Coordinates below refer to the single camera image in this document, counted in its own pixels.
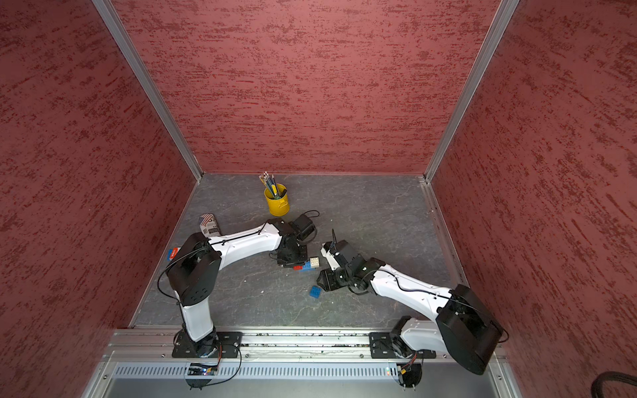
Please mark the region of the aluminium front rail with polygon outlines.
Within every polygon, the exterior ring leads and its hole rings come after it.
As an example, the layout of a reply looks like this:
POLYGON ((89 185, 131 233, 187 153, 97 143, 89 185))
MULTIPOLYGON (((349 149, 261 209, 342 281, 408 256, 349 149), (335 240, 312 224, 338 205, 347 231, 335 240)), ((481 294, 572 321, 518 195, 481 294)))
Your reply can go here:
MULTIPOLYGON (((114 331, 104 356, 114 361, 174 362, 177 326, 140 326, 114 331)), ((221 332, 243 333, 241 352, 249 363, 404 363, 400 359, 373 359, 369 328, 220 327, 221 332)))

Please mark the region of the long blue lego brick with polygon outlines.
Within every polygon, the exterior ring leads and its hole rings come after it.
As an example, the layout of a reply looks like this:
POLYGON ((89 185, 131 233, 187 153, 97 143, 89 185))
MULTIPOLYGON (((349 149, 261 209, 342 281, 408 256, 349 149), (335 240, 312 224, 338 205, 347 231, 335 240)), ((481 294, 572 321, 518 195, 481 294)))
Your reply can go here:
POLYGON ((303 266, 303 270, 300 270, 300 271, 316 270, 316 269, 311 269, 311 268, 310 268, 310 261, 309 261, 309 260, 308 260, 307 262, 305 262, 305 263, 304 263, 303 265, 301 265, 301 266, 303 266))

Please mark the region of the yellow pencil cup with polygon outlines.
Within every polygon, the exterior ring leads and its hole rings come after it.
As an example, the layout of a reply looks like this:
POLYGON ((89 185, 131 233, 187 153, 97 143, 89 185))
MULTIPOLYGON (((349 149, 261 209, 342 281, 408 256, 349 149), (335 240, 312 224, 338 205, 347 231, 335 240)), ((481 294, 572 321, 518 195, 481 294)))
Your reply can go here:
POLYGON ((277 192, 282 197, 275 197, 270 189, 264 189, 264 196, 267 201, 269 212, 274 217, 283 217, 290 211, 289 195, 285 185, 278 183, 277 192))

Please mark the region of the small blue lego brick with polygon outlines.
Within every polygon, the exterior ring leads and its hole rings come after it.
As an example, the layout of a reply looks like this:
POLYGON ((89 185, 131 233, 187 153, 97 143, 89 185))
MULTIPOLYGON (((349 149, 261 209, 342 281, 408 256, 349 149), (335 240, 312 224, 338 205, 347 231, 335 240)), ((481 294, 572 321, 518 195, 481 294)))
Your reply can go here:
POLYGON ((318 286, 312 286, 310 289, 310 297, 318 299, 321 295, 322 289, 318 286))

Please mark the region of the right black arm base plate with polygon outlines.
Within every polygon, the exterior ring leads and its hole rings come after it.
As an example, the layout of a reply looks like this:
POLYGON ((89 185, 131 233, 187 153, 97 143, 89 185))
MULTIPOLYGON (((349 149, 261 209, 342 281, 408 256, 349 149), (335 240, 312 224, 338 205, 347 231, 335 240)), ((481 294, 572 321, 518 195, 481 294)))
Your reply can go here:
POLYGON ((398 335, 392 333, 369 333, 369 348, 373 359, 436 359, 431 350, 416 351, 410 348, 398 335))

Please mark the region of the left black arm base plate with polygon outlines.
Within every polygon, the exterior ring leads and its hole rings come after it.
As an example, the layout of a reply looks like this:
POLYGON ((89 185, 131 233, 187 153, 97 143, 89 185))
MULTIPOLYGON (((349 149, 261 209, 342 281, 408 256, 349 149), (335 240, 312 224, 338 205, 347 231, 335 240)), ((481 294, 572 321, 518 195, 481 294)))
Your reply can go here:
POLYGON ((172 358, 238 358, 242 337, 241 332, 212 332, 202 340, 194 342, 185 330, 180 330, 174 336, 172 358))

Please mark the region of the blue red toothpaste box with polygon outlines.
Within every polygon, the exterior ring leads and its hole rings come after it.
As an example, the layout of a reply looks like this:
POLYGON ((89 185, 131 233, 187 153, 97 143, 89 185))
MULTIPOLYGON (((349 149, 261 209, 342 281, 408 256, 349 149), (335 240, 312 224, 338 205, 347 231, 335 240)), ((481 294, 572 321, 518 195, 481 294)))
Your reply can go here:
POLYGON ((177 257, 177 254, 180 251, 180 247, 174 247, 171 250, 169 250, 168 254, 167 254, 167 261, 168 262, 172 262, 174 261, 174 259, 177 257))

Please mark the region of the bundle of coloured pencils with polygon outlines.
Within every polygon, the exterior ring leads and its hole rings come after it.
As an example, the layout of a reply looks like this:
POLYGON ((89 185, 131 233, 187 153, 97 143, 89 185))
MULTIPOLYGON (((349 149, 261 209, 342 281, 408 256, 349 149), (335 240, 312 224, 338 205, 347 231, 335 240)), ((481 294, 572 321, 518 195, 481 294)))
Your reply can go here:
POLYGON ((278 189, 278 185, 273 175, 270 175, 268 172, 263 172, 259 176, 259 179, 261 180, 265 188, 270 192, 273 199, 280 199, 280 192, 278 189))

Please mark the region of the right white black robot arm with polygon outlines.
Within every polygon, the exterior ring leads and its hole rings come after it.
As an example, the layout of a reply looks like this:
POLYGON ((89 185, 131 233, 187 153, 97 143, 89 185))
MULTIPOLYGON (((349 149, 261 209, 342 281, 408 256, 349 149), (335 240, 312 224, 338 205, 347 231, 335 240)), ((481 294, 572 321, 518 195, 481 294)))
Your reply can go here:
POLYGON ((482 375, 505 334, 471 288, 431 285, 374 258, 353 267, 321 270, 317 285, 324 291, 347 288, 355 295, 393 299, 434 322, 436 326, 428 328, 406 317, 396 324, 392 349, 404 358, 422 350, 447 353, 462 368, 482 375))

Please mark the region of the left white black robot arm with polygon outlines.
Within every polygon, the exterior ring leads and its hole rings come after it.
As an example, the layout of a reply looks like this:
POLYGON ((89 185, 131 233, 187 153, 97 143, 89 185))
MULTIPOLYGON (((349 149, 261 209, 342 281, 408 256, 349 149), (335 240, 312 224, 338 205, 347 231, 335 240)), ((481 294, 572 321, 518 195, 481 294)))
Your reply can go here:
POLYGON ((307 245, 316 233, 310 218, 300 216, 293 222, 273 218, 231 235, 190 235, 163 271, 182 315, 182 329, 175 335, 172 357, 222 356, 226 340, 217 336, 209 305, 221 270, 260 253, 273 253, 279 265, 304 265, 309 260, 307 245))

